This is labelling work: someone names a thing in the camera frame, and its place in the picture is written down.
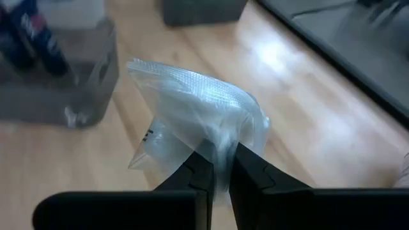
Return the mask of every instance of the dark box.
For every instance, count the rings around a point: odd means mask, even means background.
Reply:
[[[162,0],[165,24],[191,26],[237,21],[247,0]]]

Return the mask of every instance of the wooden table surface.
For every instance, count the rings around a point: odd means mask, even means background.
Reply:
[[[132,57],[252,93],[271,119],[266,160],[313,187],[390,187],[396,180],[408,133],[256,3],[238,23],[178,29],[165,27],[153,0],[107,0],[107,9],[118,27],[120,80],[101,124],[0,124],[2,229],[30,229],[36,204],[57,192],[157,185],[127,169],[152,119],[127,76]],[[213,213],[213,229],[236,228],[230,207]]]

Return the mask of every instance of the plastic container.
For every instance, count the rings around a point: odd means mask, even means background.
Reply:
[[[55,30],[77,79],[52,79],[44,69],[22,73],[23,83],[0,84],[0,119],[81,128],[102,120],[118,80],[116,33],[111,21],[94,29]],[[0,76],[8,75],[0,67]]]
[[[38,0],[50,27],[90,29],[105,18],[104,0]]]

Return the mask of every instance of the light wood grain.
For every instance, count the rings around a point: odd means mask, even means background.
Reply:
[[[152,0],[108,0],[118,27],[120,81],[88,130],[0,124],[0,223],[29,229],[43,198],[66,190],[149,190],[127,169],[152,119],[127,76],[132,57],[188,68],[253,94],[271,119],[265,158],[314,187],[389,187],[409,135],[271,15],[250,1],[237,23],[168,28]],[[229,206],[213,229],[235,229]]]

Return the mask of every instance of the blue bottle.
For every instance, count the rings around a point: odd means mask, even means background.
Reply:
[[[8,8],[13,25],[25,35],[48,72],[56,77],[67,73],[68,64],[44,17],[38,11],[37,1],[12,0],[15,1],[19,3]]]
[[[28,70],[34,65],[34,59],[20,39],[19,32],[0,8],[0,52],[18,70]]]

